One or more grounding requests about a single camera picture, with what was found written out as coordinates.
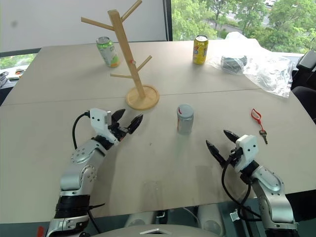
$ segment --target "clear plastic bag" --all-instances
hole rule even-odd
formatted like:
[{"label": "clear plastic bag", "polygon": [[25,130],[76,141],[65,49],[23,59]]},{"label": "clear plastic bag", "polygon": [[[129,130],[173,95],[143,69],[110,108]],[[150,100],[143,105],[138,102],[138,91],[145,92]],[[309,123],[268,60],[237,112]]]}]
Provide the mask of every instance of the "clear plastic bag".
[{"label": "clear plastic bag", "polygon": [[207,64],[234,75],[245,75],[263,90],[288,98],[294,63],[262,48],[256,39],[231,32]]}]

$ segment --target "key ring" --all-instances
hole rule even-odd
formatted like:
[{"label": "key ring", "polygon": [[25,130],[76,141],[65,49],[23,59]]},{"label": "key ring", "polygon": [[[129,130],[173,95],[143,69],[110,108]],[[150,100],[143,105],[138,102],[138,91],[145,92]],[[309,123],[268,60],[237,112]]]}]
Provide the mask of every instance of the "key ring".
[{"label": "key ring", "polygon": [[254,120],[256,120],[258,122],[258,124],[261,126],[261,129],[264,131],[263,126],[261,124],[261,114],[258,111],[256,111],[255,109],[252,109],[251,116]]}]

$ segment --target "tree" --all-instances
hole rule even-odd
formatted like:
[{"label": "tree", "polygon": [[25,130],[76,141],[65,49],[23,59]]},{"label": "tree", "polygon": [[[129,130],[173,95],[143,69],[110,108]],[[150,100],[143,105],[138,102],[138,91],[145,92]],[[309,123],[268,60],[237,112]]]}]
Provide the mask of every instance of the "tree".
[{"label": "tree", "polygon": [[271,51],[304,53],[315,46],[315,19],[314,0],[279,0],[269,15],[272,29],[253,30],[249,35],[261,39],[259,43]]},{"label": "tree", "polygon": [[215,13],[215,29],[217,29],[219,16],[225,16],[231,9],[230,6],[235,5],[232,0],[207,0],[206,4]]},{"label": "tree", "polygon": [[193,40],[199,34],[216,38],[216,31],[205,21],[211,14],[205,1],[172,0],[171,10],[174,40]]},{"label": "tree", "polygon": [[280,0],[269,15],[270,24],[277,30],[291,30],[294,27],[309,30],[316,25],[315,0]]},{"label": "tree", "polygon": [[249,27],[258,27],[267,14],[267,8],[262,0],[241,0],[238,4],[235,19],[238,19],[242,33]]}]

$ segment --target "green foliage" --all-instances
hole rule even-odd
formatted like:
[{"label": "green foliage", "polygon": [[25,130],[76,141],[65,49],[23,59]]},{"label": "green foliage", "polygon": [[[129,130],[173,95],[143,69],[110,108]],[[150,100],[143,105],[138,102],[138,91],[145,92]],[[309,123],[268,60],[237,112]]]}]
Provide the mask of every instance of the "green foliage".
[{"label": "green foliage", "polygon": [[248,38],[256,38],[260,45],[268,50],[276,52],[305,53],[316,46],[314,33],[305,34],[302,28],[296,28],[296,32],[285,32],[270,27],[250,28],[245,35]]},{"label": "green foliage", "polygon": [[225,15],[235,7],[235,0],[207,0],[206,5],[215,14],[215,29],[217,24],[223,23]]},{"label": "green foliage", "polygon": [[13,68],[22,65],[29,65],[36,54],[16,55],[0,58],[0,69]]},{"label": "green foliage", "polygon": [[[215,14],[211,14],[210,17],[208,18],[209,20],[216,21]],[[222,25],[229,25],[229,26],[234,26],[239,28],[238,22],[234,20],[228,19],[226,16],[220,16],[218,23]]]},{"label": "green foliage", "polygon": [[171,10],[174,40],[193,40],[199,34],[216,38],[216,31],[206,23],[210,12],[205,1],[172,0]]},{"label": "green foliage", "polygon": [[259,27],[267,14],[267,8],[262,0],[242,0],[238,4],[235,18],[243,34],[249,27]]},{"label": "green foliage", "polygon": [[316,4],[313,0],[280,0],[269,15],[269,27],[253,27],[246,32],[268,50],[277,52],[306,51],[316,46]]},{"label": "green foliage", "polygon": [[[235,21],[226,17],[229,11],[236,14]],[[266,14],[269,27],[262,26]],[[175,40],[191,40],[208,30],[214,38],[215,31],[204,24],[213,20],[216,26],[240,27],[246,37],[271,51],[305,53],[316,48],[315,0],[277,0],[272,8],[263,0],[172,0],[172,18]],[[218,31],[223,39],[226,34]]]},{"label": "green foliage", "polygon": [[219,31],[217,35],[219,38],[225,39],[227,34],[228,34],[228,32],[225,29],[223,29],[223,30]]},{"label": "green foliage", "polygon": [[277,30],[291,30],[293,27],[306,30],[315,28],[315,0],[279,0],[272,8],[269,20]]}]

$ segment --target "table seam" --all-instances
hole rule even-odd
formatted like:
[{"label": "table seam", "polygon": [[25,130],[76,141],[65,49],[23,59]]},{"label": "table seam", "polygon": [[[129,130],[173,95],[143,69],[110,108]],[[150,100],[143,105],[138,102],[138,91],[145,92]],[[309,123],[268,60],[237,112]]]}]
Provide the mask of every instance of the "table seam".
[{"label": "table seam", "polygon": [[[260,90],[260,88],[254,88],[254,89],[240,89],[240,90],[220,90],[220,91],[188,92],[188,93],[174,93],[174,94],[160,94],[160,96],[205,94],[205,93],[233,92],[233,91],[245,91],[245,90]],[[119,98],[125,98],[125,96],[118,96],[118,97],[100,97],[100,98],[88,98],[88,99],[70,99],[70,100],[37,101],[37,102],[27,102],[27,103],[13,103],[13,104],[2,104],[1,107],[2,107],[2,106],[11,106],[11,105],[28,105],[28,104],[52,103],[52,102],[69,102],[69,101],[81,101],[81,100],[102,100],[102,99],[119,99]]]}]

